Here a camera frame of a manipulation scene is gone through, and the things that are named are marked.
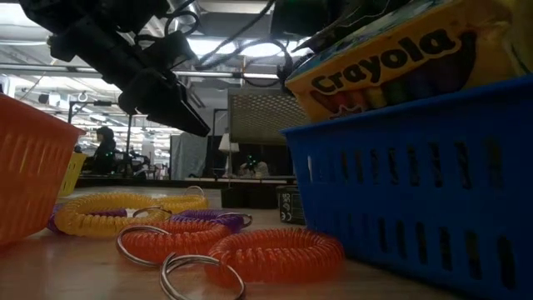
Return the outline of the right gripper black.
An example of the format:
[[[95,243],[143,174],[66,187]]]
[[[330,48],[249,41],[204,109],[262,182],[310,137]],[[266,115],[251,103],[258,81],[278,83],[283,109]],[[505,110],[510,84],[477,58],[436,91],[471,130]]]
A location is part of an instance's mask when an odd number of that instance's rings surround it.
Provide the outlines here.
[[[294,49],[321,52],[411,0],[276,0],[272,37],[310,37]]]

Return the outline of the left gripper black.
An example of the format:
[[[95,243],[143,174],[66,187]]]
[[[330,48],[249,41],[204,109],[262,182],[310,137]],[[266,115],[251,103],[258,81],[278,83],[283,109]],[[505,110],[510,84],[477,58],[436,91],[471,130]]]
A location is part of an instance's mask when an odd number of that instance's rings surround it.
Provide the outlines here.
[[[50,25],[53,57],[70,61],[78,56],[96,69],[102,79],[122,90],[119,107],[126,113],[146,114],[150,121],[205,137],[211,131],[199,114],[182,101],[175,77],[166,78],[138,45],[159,42],[159,37],[137,35],[131,44],[115,30],[95,22]]]

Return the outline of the yellow coil wristband keyring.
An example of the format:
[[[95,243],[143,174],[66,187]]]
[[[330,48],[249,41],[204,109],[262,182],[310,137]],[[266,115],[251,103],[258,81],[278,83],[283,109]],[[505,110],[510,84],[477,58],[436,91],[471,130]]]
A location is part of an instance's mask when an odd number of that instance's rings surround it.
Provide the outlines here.
[[[202,210],[209,207],[206,194],[199,186],[187,187],[182,195],[157,198],[156,202],[163,209],[172,213],[182,213],[186,210]]]
[[[151,210],[145,217],[114,217],[92,215],[120,208],[140,210],[157,205],[154,198],[135,193],[107,192],[75,197],[55,214],[57,228],[68,235],[90,238],[113,238],[121,230],[137,224],[165,221],[169,213]]]

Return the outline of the red coil wristband keyring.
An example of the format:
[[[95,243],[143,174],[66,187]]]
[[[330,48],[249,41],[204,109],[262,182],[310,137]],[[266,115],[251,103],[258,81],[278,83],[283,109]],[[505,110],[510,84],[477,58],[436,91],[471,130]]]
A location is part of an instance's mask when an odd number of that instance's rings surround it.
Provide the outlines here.
[[[210,248],[232,234],[224,225],[208,221],[162,221],[134,224],[117,235],[121,255],[144,266],[159,266],[172,253],[207,255]]]
[[[233,300],[245,300],[248,283],[318,282],[336,276],[344,260],[341,243],[326,234],[301,228],[261,229],[225,237],[206,255],[168,255],[159,281],[170,300],[191,300],[168,276],[186,265],[205,263],[212,282],[237,288]]]

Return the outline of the red plastic basket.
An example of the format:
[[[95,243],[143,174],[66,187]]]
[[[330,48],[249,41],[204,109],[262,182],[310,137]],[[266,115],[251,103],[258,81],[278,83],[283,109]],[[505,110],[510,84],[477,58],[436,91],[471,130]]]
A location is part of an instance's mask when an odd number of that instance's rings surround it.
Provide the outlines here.
[[[0,247],[46,227],[84,133],[0,93]]]

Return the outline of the blue plastic basket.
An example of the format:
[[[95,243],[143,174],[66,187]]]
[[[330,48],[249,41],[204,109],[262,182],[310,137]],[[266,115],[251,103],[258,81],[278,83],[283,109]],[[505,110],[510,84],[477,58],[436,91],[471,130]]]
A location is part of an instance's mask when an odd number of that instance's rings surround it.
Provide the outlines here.
[[[348,257],[533,300],[533,75],[285,136],[307,226]]]

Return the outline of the grey covered cabinet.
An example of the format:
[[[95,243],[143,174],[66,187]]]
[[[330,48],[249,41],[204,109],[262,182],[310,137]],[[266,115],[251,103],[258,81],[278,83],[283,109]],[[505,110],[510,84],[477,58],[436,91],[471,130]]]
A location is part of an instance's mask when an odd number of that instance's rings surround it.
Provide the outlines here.
[[[172,180],[199,178],[203,174],[207,157],[207,138],[188,132],[171,135],[170,170]]]

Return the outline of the long ceiling light bar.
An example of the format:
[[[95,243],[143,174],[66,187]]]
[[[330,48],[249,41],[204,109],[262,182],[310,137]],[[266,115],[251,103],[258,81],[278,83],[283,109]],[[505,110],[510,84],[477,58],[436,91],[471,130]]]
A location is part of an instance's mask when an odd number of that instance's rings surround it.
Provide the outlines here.
[[[27,74],[36,75],[44,73],[46,76],[66,77],[72,74],[78,78],[98,78],[101,74],[94,68],[89,67],[74,67],[74,66],[54,66],[54,65],[35,65],[35,64],[16,64],[16,63],[0,63],[0,73],[7,74]],[[208,71],[174,71],[177,76],[190,78],[246,78],[246,79],[261,79],[274,80],[277,79],[276,74],[268,73],[246,73],[246,72],[208,72]]]

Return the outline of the white lamp shade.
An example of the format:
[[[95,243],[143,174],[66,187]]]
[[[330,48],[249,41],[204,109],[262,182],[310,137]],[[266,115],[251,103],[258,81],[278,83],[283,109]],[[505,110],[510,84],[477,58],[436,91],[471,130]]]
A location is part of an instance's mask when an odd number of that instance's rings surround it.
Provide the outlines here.
[[[223,153],[239,153],[240,152],[239,144],[236,142],[230,141],[229,133],[224,133],[222,135],[218,150]]]

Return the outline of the person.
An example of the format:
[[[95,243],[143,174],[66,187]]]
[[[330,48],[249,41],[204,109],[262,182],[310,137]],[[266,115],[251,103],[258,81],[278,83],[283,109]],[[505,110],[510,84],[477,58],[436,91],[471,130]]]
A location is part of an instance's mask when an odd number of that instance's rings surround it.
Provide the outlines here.
[[[252,155],[247,155],[237,174],[241,178],[265,178],[270,175],[267,163]]]
[[[99,146],[95,153],[87,160],[86,169],[91,174],[109,174],[115,161],[116,142],[114,131],[110,127],[100,127],[97,131]]]

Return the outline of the green perforated metal shelf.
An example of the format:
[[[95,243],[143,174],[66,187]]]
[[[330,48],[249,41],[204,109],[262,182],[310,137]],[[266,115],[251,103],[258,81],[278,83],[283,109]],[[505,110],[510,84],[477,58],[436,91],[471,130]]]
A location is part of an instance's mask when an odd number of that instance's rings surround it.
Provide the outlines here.
[[[309,123],[298,101],[273,88],[231,88],[227,92],[228,142],[285,147],[281,131]]]

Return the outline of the yellow plastic basket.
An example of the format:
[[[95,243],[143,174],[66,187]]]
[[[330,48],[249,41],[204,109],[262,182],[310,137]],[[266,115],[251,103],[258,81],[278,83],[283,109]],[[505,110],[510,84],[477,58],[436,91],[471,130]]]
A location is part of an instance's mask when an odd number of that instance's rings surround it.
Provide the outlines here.
[[[76,187],[77,180],[82,171],[83,164],[87,158],[86,154],[74,152],[67,166],[67,171],[60,187],[58,196],[60,198],[69,196]]]

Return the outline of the black metal frame rig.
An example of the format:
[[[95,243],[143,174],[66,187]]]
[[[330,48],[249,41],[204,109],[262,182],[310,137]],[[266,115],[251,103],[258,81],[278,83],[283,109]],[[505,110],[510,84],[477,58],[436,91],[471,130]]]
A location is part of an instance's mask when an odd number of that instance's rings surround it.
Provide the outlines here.
[[[118,105],[106,100],[74,101],[69,104],[67,122],[74,125],[75,117],[86,118],[77,127],[86,131],[88,137],[82,137],[74,148],[75,153],[83,153],[87,158],[82,167],[82,174],[89,176],[111,176],[120,174],[124,177],[132,172],[132,115],[122,114],[127,118],[126,122],[120,121],[117,114],[106,111],[106,108],[118,108]],[[110,127],[114,131],[116,142],[115,161],[109,174],[91,174],[86,169],[87,160],[95,153],[99,142],[96,131],[100,127]]]

